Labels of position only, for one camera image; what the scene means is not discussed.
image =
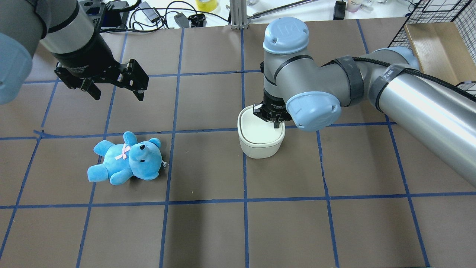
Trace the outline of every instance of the wooden panel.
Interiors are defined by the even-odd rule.
[[[405,25],[421,71],[458,84],[476,80],[476,66],[453,22]]]

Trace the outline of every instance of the pink ribbon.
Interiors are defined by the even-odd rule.
[[[119,160],[119,159],[126,159],[127,158],[127,155],[126,155],[126,152],[130,151],[130,146],[127,146],[126,147],[126,144],[124,144],[122,146],[122,153],[118,156],[115,157],[116,160]]]

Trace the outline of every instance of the blue teddy bear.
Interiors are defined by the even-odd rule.
[[[104,157],[104,162],[88,169],[88,180],[99,182],[109,179],[112,185],[121,185],[132,176],[149,181],[157,178],[160,166],[165,167],[160,154],[160,140],[137,142],[132,132],[125,132],[124,144],[101,141],[94,152]]]

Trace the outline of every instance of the black rectangular object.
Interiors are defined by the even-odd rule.
[[[343,1],[336,1],[334,6],[334,18],[332,20],[343,20],[346,15],[346,3]]]
[[[139,4],[139,8],[143,9],[142,12],[147,16],[150,22],[157,22],[159,20],[159,15],[155,12],[155,10],[150,9],[151,7],[147,2],[142,2]]]

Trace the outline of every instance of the blue joint cap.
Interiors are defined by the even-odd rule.
[[[30,53],[16,40],[0,32],[0,104],[17,97],[31,67]]]
[[[391,51],[397,52],[398,54],[400,54],[402,57],[405,58],[408,65],[412,66],[413,68],[417,70],[420,70],[420,64],[418,64],[418,59],[413,55],[413,52],[406,47],[382,48],[376,51],[379,51],[379,50],[391,50]]]
[[[304,131],[317,131],[335,122],[341,112],[340,101],[327,92],[311,91],[291,97],[286,109],[296,126]]]
[[[263,48],[271,54],[286,55],[299,52],[309,44],[307,25],[292,17],[272,21],[265,31]]]

